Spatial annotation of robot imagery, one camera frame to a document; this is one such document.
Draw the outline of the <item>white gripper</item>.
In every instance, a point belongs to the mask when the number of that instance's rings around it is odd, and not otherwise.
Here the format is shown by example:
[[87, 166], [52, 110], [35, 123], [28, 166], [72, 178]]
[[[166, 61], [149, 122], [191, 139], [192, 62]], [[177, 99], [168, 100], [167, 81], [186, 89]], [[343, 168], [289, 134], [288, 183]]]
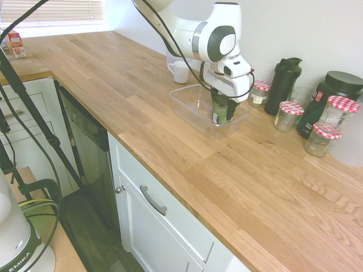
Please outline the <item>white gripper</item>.
[[226, 113], [226, 118], [232, 119], [236, 107], [240, 105], [240, 102], [243, 102], [248, 98], [250, 89], [249, 76], [242, 75], [232, 78], [227, 75], [217, 75], [212, 70], [210, 63], [206, 62], [204, 64], [203, 78], [205, 82], [212, 86], [210, 92], [213, 102], [219, 101], [220, 95], [218, 92], [232, 98], [228, 99]]

